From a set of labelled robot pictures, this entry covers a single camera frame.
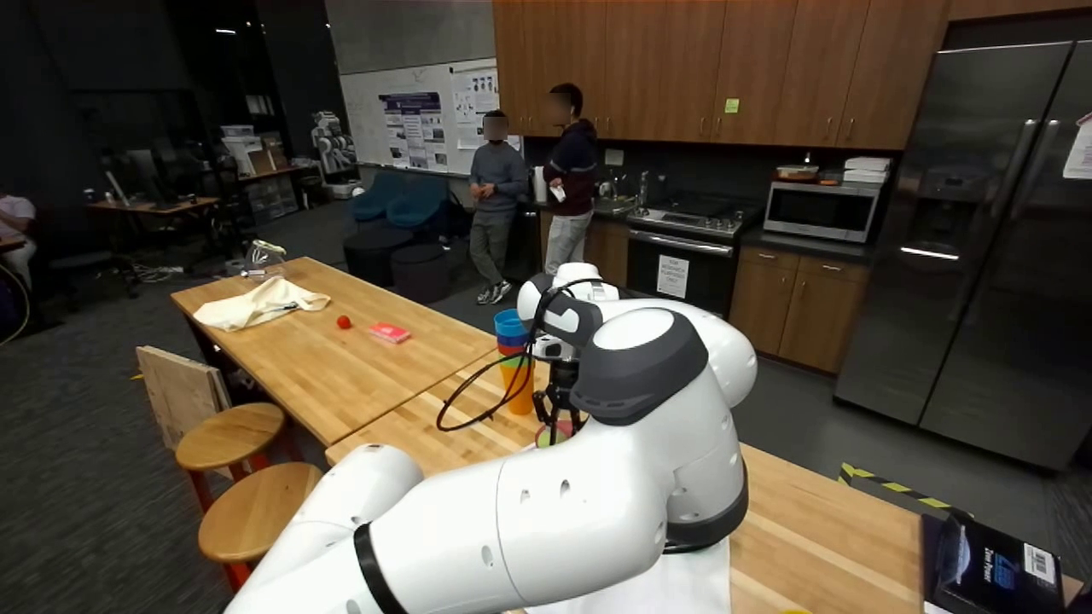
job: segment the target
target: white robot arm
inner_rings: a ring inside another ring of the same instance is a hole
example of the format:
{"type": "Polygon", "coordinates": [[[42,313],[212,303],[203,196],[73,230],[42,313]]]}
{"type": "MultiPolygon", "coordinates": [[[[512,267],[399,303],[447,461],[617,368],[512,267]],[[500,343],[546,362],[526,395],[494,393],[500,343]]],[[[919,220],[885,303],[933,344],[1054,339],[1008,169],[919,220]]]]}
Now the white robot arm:
{"type": "Polygon", "coordinates": [[[617,301],[593,267],[526,285],[526,320],[579,360],[567,445],[421,477],[351,450],[285,528],[229,614],[510,611],[599,593],[746,511],[730,409],[753,347],[672,301],[617,301]]]}

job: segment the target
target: man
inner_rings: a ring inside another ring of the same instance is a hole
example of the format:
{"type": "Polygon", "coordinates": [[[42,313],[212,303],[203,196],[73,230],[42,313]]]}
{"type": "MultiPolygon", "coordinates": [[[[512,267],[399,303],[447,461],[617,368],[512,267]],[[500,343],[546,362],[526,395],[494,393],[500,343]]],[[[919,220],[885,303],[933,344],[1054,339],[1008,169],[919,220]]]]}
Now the man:
{"type": "Polygon", "coordinates": [[[29,225],[35,221],[35,204],[17,196],[0,196],[0,254],[8,267],[30,288],[30,256],[37,254],[29,225]]]}
{"type": "Polygon", "coordinates": [[[526,164],[518,149],[505,145],[510,115],[502,111],[484,112],[483,130],[488,145],[475,149],[470,164],[470,261],[488,285],[478,293],[478,303],[502,303],[512,293],[512,285],[505,281],[505,256],[517,209],[526,198],[526,164]]]}
{"type": "Polygon", "coordinates": [[[546,96],[546,115],[561,126],[561,140],[546,156],[551,180],[551,240],[542,270],[554,277],[558,267],[585,261],[585,237],[589,225],[589,196],[599,170],[593,126],[585,112],[585,91],[572,81],[561,81],[546,96]]]}

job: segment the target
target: dark shirt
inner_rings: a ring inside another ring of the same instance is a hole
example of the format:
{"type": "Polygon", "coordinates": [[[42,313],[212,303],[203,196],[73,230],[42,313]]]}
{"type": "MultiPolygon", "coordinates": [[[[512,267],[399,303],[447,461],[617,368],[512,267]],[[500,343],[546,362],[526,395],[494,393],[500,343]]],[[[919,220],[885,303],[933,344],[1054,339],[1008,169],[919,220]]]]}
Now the dark shirt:
{"type": "Polygon", "coordinates": [[[561,179],[567,187],[567,203],[558,203],[551,196],[558,217],[589,211],[599,160],[600,160],[600,149],[593,145],[593,126],[587,120],[576,120],[572,126],[567,126],[567,134],[558,140],[558,146],[546,156],[546,180],[561,179]]]}
{"type": "Polygon", "coordinates": [[[510,145],[484,145],[475,149],[470,180],[490,185],[490,198],[478,203],[478,217],[512,217],[526,198],[526,164],[510,145]]]}

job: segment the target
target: stainless steel refrigerator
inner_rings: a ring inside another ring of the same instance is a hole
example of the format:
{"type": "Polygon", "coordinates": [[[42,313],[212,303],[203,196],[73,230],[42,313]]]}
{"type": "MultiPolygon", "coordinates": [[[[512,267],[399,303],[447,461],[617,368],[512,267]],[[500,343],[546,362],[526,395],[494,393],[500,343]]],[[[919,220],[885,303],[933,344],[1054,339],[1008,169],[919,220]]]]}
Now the stainless steel refrigerator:
{"type": "Polygon", "coordinates": [[[1063,471],[1092,430],[1092,41],[945,47],[836,398],[1063,471]]]}

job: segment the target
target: whiteboard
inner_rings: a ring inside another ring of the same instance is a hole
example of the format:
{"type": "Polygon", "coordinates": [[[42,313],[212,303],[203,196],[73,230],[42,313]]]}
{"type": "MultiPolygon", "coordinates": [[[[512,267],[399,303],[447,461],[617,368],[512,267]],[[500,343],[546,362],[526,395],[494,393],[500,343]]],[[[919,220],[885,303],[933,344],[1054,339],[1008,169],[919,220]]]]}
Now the whiteboard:
{"type": "Polygon", "coordinates": [[[483,115],[500,111],[500,62],[340,77],[340,91],[359,164],[467,179],[483,115]]]}

